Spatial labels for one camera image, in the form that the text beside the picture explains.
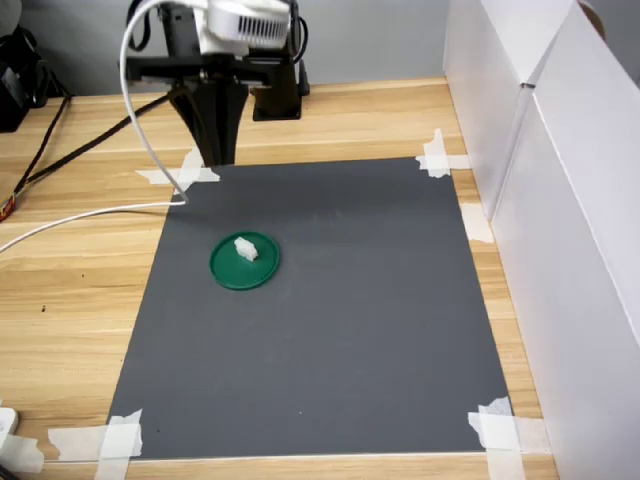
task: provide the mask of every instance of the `black cable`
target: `black cable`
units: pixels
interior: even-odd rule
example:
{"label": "black cable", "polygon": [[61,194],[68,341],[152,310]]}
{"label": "black cable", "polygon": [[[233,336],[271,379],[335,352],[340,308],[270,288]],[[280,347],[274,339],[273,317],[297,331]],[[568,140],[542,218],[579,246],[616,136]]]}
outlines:
{"label": "black cable", "polygon": [[[133,15],[136,13],[136,10],[138,9],[141,3],[142,3],[142,0],[133,0],[129,5],[129,10],[127,11],[127,25],[129,25],[129,22],[131,22]],[[151,22],[149,21],[149,12],[147,12],[144,15],[144,27],[142,30],[142,39],[140,40],[140,43],[136,45],[132,35],[131,39],[129,40],[129,48],[135,52],[141,52],[142,50],[147,48],[147,44],[149,43],[150,39],[151,39]]]}
{"label": "black cable", "polygon": [[44,149],[46,148],[47,143],[49,143],[49,138],[53,133],[53,129],[55,128],[56,123],[58,123],[58,120],[60,119],[60,116],[62,115],[62,112],[64,111],[65,107],[71,101],[71,98],[72,97],[69,95],[69,96],[65,96],[64,99],[62,100],[62,103],[60,104],[60,108],[58,109],[56,116],[53,117],[53,121],[51,122],[51,124],[49,125],[49,128],[47,129],[47,133],[44,134],[44,138],[42,139],[42,143],[40,144],[40,148],[38,149],[36,156],[33,157],[33,160],[31,160],[31,163],[27,167],[27,170],[22,175],[22,178],[18,181],[16,188],[13,189],[14,195],[17,195],[18,193],[20,193],[20,191],[26,185],[27,179],[29,178],[31,171],[36,166],[36,163],[38,163],[38,160],[40,160],[40,157],[42,156],[42,153],[44,152]]}
{"label": "black cable", "polygon": [[58,77],[56,76],[55,72],[52,70],[51,71],[51,85],[54,88],[54,94],[59,96],[59,97],[64,97],[67,95],[71,95],[71,93],[69,93],[69,90],[67,89],[67,87],[64,86],[64,84],[58,79]]}
{"label": "black cable", "polygon": [[300,61],[300,59],[304,55],[304,52],[307,51],[307,44],[309,43],[309,27],[307,26],[307,22],[304,18],[298,17],[298,23],[300,24],[300,27],[302,28],[302,31],[304,33],[304,41],[302,42],[300,50],[298,50],[298,53],[293,58],[293,63],[298,63]]}
{"label": "black cable", "polygon": [[[153,110],[154,108],[156,108],[159,105],[162,105],[167,100],[169,100],[169,95],[163,95],[162,97],[157,98],[153,102],[147,103],[143,107],[140,107],[139,109],[136,110],[136,117],[144,115],[148,111]],[[107,130],[103,134],[97,136],[96,138],[94,138],[90,142],[85,143],[83,146],[81,146],[79,148],[76,148],[73,152],[65,155],[60,160],[57,160],[56,162],[52,163],[48,167],[43,168],[39,172],[33,174],[26,181],[26,184],[30,184],[32,182],[35,182],[36,180],[42,178],[43,176],[49,175],[50,173],[53,173],[53,172],[59,170],[60,168],[64,167],[67,163],[69,163],[71,160],[73,160],[74,158],[79,157],[83,153],[88,152],[89,150],[91,150],[96,145],[99,145],[100,143],[104,142],[109,137],[112,137],[114,134],[118,133],[120,130],[122,130],[124,127],[126,127],[130,123],[131,123],[131,118],[130,117],[127,116],[127,117],[123,118],[122,120],[120,120],[118,123],[116,123],[113,127],[111,127],[109,130]]]}
{"label": "black cable", "polygon": [[[153,110],[157,106],[162,105],[168,99],[169,99],[169,95],[165,94],[162,97],[157,98],[156,100],[154,100],[154,101],[152,101],[152,102],[150,102],[150,103],[138,108],[135,111],[135,114],[136,114],[137,117],[139,117],[141,115],[144,115],[145,113],[149,112],[150,110]],[[42,178],[45,178],[46,176],[52,174],[53,172],[58,171],[60,168],[64,167],[67,163],[69,163],[74,158],[77,158],[80,155],[82,155],[83,153],[91,150],[93,147],[95,147],[96,145],[99,145],[100,143],[104,142],[106,139],[108,139],[109,137],[113,136],[114,134],[116,134],[117,132],[119,132],[120,130],[122,130],[124,127],[126,127],[127,125],[129,125],[131,123],[131,118],[130,117],[127,116],[127,117],[123,118],[122,120],[120,120],[118,123],[116,123],[113,127],[111,127],[109,130],[107,130],[103,134],[97,136],[96,138],[94,138],[90,142],[85,143],[81,147],[76,148],[73,152],[65,155],[60,160],[57,160],[56,162],[52,163],[48,167],[45,167],[42,170],[40,170],[40,171],[34,173],[33,175],[29,176],[29,174],[31,173],[31,171],[35,167],[36,163],[38,163],[38,160],[42,156],[42,152],[44,151],[45,147],[47,146],[47,143],[49,142],[49,138],[51,137],[51,133],[53,132],[53,129],[55,128],[56,123],[58,122],[58,119],[60,118],[62,112],[64,111],[65,106],[69,103],[70,100],[71,100],[71,96],[70,95],[66,96],[64,98],[64,100],[62,101],[62,104],[60,105],[60,108],[58,109],[58,113],[56,113],[55,118],[53,119],[53,121],[49,125],[49,128],[47,129],[47,133],[44,136],[44,139],[42,141],[42,144],[40,145],[40,149],[38,150],[38,153],[36,153],[36,156],[33,158],[31,163],[29,164],[29,167],[27,168],[26,172],[24,173],[24,175],[22,175],[22,178],[20,179],[20,181],[16,185],[16,188],[14,189],[12,194],[9,197],[7,197],[7,200],[6,200],[5,203],[0,205],[0,222],[3,222],[7,218],[9,218],[9,216],[11,216],[11,214],[15,211],[17,196],[24,189],[24,187],[26,187],[27,185],[30,185],[30,184],[38,181],[38,180],[41,180]]]}

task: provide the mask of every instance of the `masking tape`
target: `masking tape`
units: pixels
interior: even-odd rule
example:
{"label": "masking tape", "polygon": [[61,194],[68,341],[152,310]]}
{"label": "masking tape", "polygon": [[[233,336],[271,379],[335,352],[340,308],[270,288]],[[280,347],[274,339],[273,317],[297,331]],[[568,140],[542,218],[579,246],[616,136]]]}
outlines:
{"label": "masking tape", "polygon": [[[416,160],[420,163],[420,170],[427,170],[426,166],[422,167],[422,165],[426,165],[424,155],[417,156]],[[447,155],[447,161],[449,162],[449,170],[471,170],[468,155]]]}
{"label": "masking tape", "polygon": [[[187,190],[195,182],[219,182],[220,175],[214,173],[209,168],[204,168],[202,156],[198,147],[193,147],[184,157],[182,167],[169,168],[172,177],[178,180],[178,185],[183,190]],[[152,185],[169,185],[171,182],[162,170],[136,170],[138,175],[142,175]]]}
{"label": "masking tape", "polygon": [[469,412],[468,419],[487,451],[492,480],[524,480],[522,454],[551,453],[544,420],[514,417],[506,397],[478,406],[478,412]]}
{"label": "masking tape", "polygon": [[420,163],[420,170],[427,170],[429,176],[434,178],[451,175],[441,129],[436,129],[433,140],[425,143],[423,148],[424,156],[416,157],[416,160]]}
{"label": "masking tape", "polygon": [[109,425],[53,428],[49,441],[60,451],[58,461],[98,461],[96,480],[122,480],[130,457],[142,453],[142,410],[127,417],[113,416]]}
{"label": "masking tape", "polygon": [[0,464],[11,472],[40,473],[44,454],[36,438],[0,434]]}
{"label": "masking tape", "polygon": [[462,221],[469,240],[478,240],[485,243],[495,242],[482,205],[479,203],[462,203],[460,204],[460,212],[462,212]]}

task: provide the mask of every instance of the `white cardboard box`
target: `white cardboard box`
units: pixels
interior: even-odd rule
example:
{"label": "white cardboard box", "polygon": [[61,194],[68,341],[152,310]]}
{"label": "white cardboard box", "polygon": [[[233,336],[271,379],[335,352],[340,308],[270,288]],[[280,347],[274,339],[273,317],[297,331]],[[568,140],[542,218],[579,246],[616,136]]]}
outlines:
{"label": "white cardboard box", "polygon": [[523,114],[572,0],[451,0],[445,72],[492,218]]}
{"label": "white cardboard box", "polygon": [[494,232],[563,479],[640,478],[640,90],[577,6]]}

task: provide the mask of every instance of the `green plastic cap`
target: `green plastic cap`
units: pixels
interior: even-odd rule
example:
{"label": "green plastic cap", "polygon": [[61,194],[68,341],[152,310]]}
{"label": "green plastic cap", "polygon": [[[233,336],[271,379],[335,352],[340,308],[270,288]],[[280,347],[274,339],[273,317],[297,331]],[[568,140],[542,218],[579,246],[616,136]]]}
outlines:
{"label": "green plastic cap", "polygon": [[[242,237],[258,251],[252,262],[241,257],[233,243]],[[211,253],[209,266],[216,281],[231,290],[250,290],[268,282],[278,270],[280,249],[269,236],[258,232],[238,232],[222,240]]]}

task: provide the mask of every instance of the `wooden table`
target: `wooden table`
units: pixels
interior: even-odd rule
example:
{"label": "wooden table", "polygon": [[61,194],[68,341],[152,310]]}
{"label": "wooden table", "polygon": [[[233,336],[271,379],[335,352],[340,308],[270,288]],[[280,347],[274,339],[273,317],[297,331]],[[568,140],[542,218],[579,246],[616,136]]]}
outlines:
{"label": "wooden table", "polygon": [[[136,107],[157,95],[135,97]],[[29,113],[18,132],[0,136],[0,194],[9,193],[35,154],[59,101]],[[449,154],[465,146],[446,79],[319,86],[295,122],[254,123],[245,109],[237,163],[266,164],[414,157],[441,128]],[[122,98],[75,98],[42,166],[125,116]],[[160,159],[179,167],[193,141],[169,105],[141,121]],[[0,244],[36,226],[97,208],[166,201],[169,186],[135,173],[152,169],[131,127],[20,197],[0,225]],[[478,202],[469,170],[453,172],[460,202]],[[92,217],[57,227],[0,255],[0,396],[20,413],[17,434],[45,452],[33,478],[93,478],[95,465],[49,462],[47,430],[103,425],[136,319],[166,210]],[[471,250],[515,414],[540,417],[518,324],[495,244]],[[527,478],[557,478],[550,456],[524,458]],[[485,479],[483,454],[301,457],[143,462],[129,478]]]}

